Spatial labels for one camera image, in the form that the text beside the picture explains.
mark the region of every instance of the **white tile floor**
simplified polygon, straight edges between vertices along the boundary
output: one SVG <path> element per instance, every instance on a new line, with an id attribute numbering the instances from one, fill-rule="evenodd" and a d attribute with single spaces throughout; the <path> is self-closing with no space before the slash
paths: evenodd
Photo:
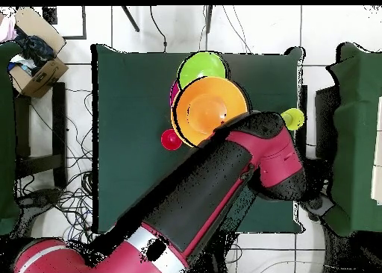
<path id="1" fill-rule="evenodd" d="M 246 42 L 254 54 L 283 54 L 289 47 L 302 46 L 306 50 L 303 63 L 303 84 L 308 85 L 307 143 L 315 145 L 314 96 L 315 91 L 334 83 L 325 66 L 335 62 L 336 47 L 345 41 L 356 42 L 371 51 L 382 49 L 382 10 L 370 6 L 236 6 L 237 15 L 245 31 Z M 69 65 L 69 71 L 61 78 L 66 87 L 68 117 L 78 128 L 81 141 L 91 128 L 92 117 L 84 106 L 84 99 L 91 90 L 90 45 L 106 44 L 119 51 L 162 51 L 163 38 L 151 20 L 148 7 L 129 7 L 141 32 L 134 31 L 121 7 L 86 6 L 86 40 L 67 40 L 59 58 Z M 241 35 L 232 6 L 225 6 L 227 14 Z M 59 14 L 57 29 L 68 31 L 71 19 L 79 20 L 79 9 L 75 15 Z M 204 26 L 203 6 L 158 6 L 153 7 L 154 18 L 166 35 L 168 52 L 191 52 L 198 50 L 201 29 Z M 205 47 L 205 37 L 201 48 Z M 208 49 L 220 52 L 243 52 L 245 47 L 230 26 L 221 6 L 213 9 Z M 40 115 L 51 124 L 51 92 L 34 106 Z M 91 109 L 91 96 L 87 106 Z M 32 154 L 49 154 L 50 130 L 40 118 L 32 115 Z M 82 155 L 75 140 L 75 129 L 68 122 L 68 165 L 74 157 Z M 91 135 L 84 146 L 92 148 Z M 314 157 L 314 148 L 307 147 L 307 154 Z M 81 169 L 91 169 L 88 160 L 80 160 Z M 78 173 L 78 167 L 69 169 L 69 176 Z M 36 176 L 32 188 L 52 185 L 51 174 L 43 172 Z M 237 263 L 229 263 L 230 273 L 320 273 L 325 255 L 322 227 L 311 222 L 306 212 L 299 209 L 299 221 L 305 232 L 298 234 L 239 235 L 237 244 L 242 250 L 232 250 L 227 261 L 240 256 Z M 55 210 L 47 212 L 36 221 L 33 236 L 62 236 L 67 228 L 65 218 Z"/>

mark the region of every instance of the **cloth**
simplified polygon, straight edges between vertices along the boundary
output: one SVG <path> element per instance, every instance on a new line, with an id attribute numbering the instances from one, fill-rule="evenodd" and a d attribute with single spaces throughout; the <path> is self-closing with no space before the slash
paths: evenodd
<path id="1" fill-rule="evenodd" d="M 13 57 L 11 60 L 10 60 L 11 63 L 21 63 L 23 64 L 24 66 L 27 66 L 30 70 L 36 68 L 36 65 L 34 64 L 34 61 L 32 59 L 24 59 L 23 56 L 17 54 L 15 57 Z"/>
<path id="2" fill-rule="evenodd" d="M 14 15 L 5 16 L 0 24 L 0 43 L 14 40 L 17 37 L 15 31 L 16 17 Z"/>
<path id="3" fill-rule="evenodd" d="M 54 59 L 53 49 L 38 36 L 28 36 L 17 28 L 15 41 L 22 47 L 21 56 L 26 60 L 32 59 L 38 67 L 42 67 L 47 61 Z"/>
<path id="4" fill-rule="evenodd" d="M 8 64 L 8 71 L 12 70 L 16 64 L 15 63 L 9 63 Z"/>

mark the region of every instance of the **green table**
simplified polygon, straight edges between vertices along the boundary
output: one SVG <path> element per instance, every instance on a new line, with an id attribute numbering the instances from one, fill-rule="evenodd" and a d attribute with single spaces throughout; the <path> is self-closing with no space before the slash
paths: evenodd
<path id="1" fill-rule="evenodd" d="M 382 206 L 371 199 L 377 137 L 378 99 L 382 96 L 382 54 L 356 45 L 339 46 L 329 67 L 339 85 L 341 105 L 334 112 L 338 132 L 331 190 L 336 206 L 324 220 L 340 236 L 356 230 L 382 232 Z"/>
<path id="2" fill-rule="evenodd" d="M 119 53 L 97 45 L 98 61 L 98 231 L 105 232 L 146 190 L 169 173 L 190 149 L 167 151 L 160 135 L 171 128 L 169 91 L 181 62 L 189 54 Z M 283 112 L 297 105 L 300 48 L 285 55 L 223 54 L 231 80 L 248 93 L 255 110 Z M 245 204 L 252 193 L 240 195 Z M 301 231 L 291 201 L 257 199 L 250 209 L 234 205 L 244 216 L 239 231 Z"/>

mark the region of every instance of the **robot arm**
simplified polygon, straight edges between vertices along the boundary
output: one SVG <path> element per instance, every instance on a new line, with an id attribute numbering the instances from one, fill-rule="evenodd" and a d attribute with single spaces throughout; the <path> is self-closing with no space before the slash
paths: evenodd
<path id="1" fill-rule="evenodd" d="M 57 239 L 36 239 L 14 273 L 184 273 L 260 168 L 269 196 L 300 200 L 305 176 L 292 138 L 276 113 L 239 116 L 215 130 L 90 246 L 97 263 Z"/>

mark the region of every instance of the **floor tile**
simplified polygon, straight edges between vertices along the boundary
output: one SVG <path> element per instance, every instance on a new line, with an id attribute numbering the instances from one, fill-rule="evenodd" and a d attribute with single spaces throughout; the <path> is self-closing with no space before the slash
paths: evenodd
<path id="1" fill-rule="evenodd" d="M 371 197 L 382 202 L 382 167 L 380 166 L 373 167 Z"/>
<path id="2" fill-rule="evenodd" d="M 30 108 L 29 145 L 31 156 L 45 156 L 52 154 L 52 112 L 51 89 L 42 98 L 32 98 Z"/>
<path id="3" fill-rule="evenodd" d="M 33 238 L 60 237 L 67 229 L 69 223 L 66 217 L 57 209 L 53 208 L 36 218 L 32 229 Z"/>
<path id="4" fill-rule="evenodd" d="M 163 51 L 163 38 L 151 20 L 149 7 L 128 7 L 140 28 L 137 33 L 121 7 L 113 7 L 113 47 L 119 51 Z M 248 47 L 254 54 L 283 54 L 299 46 L 300 6 L 235 7 L 245 32 Z M 237 33 L 242 30 L 232 5 L 225 6 Z M 166 36 L 168 52 L 198 51 L 201 30 L 205 26 L 203 6 L 166 6 L 152 8 L 159 29 Z M 214 6 L 208 34 L 208 50 L 239 53 L 245 51 L 242 40 L 232 29 L 221 5 Z M 201 39 L 205 50 L 205 31 Z"/>
<path id="5" fill-rule="evenodd" d="M 241 233 L 238 245 L 245 249 L 294 249 L 293 233 Z"/>
<path id="6" fill-rule="evenodd" d="M 370 51 L 382 49 L 382 10 L 369 5 L 303 5 L 304 64 L 336 62 L 340 43 L 357 43 Z"/>
<path id="7" fill-rule="evenodd" d="M 382 97 L 379 98 L 378 102 L 378 131 L 382 131 Z"/>
<path id="8" fill-rule="evenodd" d="M 297 251 L 295 273 L 322 273 L 325 251 Z"/>
<path id="9" fill-rule="evenodd" d="M 111 46 L 111 7 L 86 6 L 87 38 L 85 40 L 66 40 L 58 57 L 64 63 L 90 63 L 90 45 Z"/>
<path id="10" fill-rule="evenodd" d="M 52 25 L 62 37 L 83 36 L 82 6 L 57 6 L 57 24 Z M 43 16 L 43 7 L 33 7 Z"/>
<path id="11" fill-rule="evenodd" d="M 303 233 L 296 235 L 297 249 L 325 249 L 324 231 L 319 222 L 312 222 L 307 212 L 298 207 L 298 220 L 305 228 Z"/>
<path id="12" fill-rule="evenodd" d="M 294 273 L 294 251 L 238 250 L 238 258 L 228 273 Z"/>
<path id="13" fill-rule="evenodd" d="M 377 138 L 375 139 L 374 164 L 382 166 L 382 131 L 377 131 Z"/>
<path id="14" fill-rule="evenodd" d="M 68 168 L 68 181 L 74 178 L 74 180 L 66 188 L 67 193 L 62 196 L 62 198 L 68 198 L 71 195 L 71 192 L 76 191 L 78 188 L 81 188 L 81 177 L 76 177 L 81 172 L 89 171 L 92 169 L 92 164 L 89 160 L 80 159 L 76 162 L 76 159 L 71 158 L 67 159 L 67 166 L 73 166 Z M 41 172 L 35 175 L 36 180 L 28 186 L 28 189 L 37 190 L 42 188 L 53 188 L 53 175 L 52 171 Z M 23 185 L 27 183 L 31 177 L 22 179 Z M 73 202 L 73 206 L 77 205 L 78 198 L 72 198 L 64 204 L 64 207 L 70 207 L 70 204 Z M 86 202 L 92 207 L 93 203 L 91 199 L 87 198 Z M 71 222 L 75 222 L 75 215 L 72 213 L 67 214 Z M 91 214 L 87 214 L 87 220 L 89 223 L 92 222 Z M 68 219 L 64 216 L 62 212 L 57 209 L 51 209 L 48 212 L 41 214 L 37 217 L 33 230 L 32 237 L 63 237 L 65 240 L 68 239 L 68 233 L 70 233 L 70 223 Z"/>
<path id="15" fill-rule="evenodd" d="M 307 85 L 307 144 L 315 145 L 316 108 L 314 98 L 316 97 L 316 91 L 333 86 L 334 80 L 329 71 L 323 66 L 304 66 L 302 71 L 303 84 Z M 315 147 L 307 146 L 307 156 L 316 156 Z"/>
<path id="16" fill-rule="evenodd" d="M 85 65 L 70 65 L 66 74 L 61 77 L 60 82 L 65 82 L 66 91 L 66 122 L 67 145 L 70 148 L 67 157 L 82 157 L 81 143 L 84 139 L 83 147 L 85 152 L 93 149 L 93 132 L 90 128 L 93 125 L 93 118 L 87 109 L 92 112 L 92 91 L 91 68 Z"/>

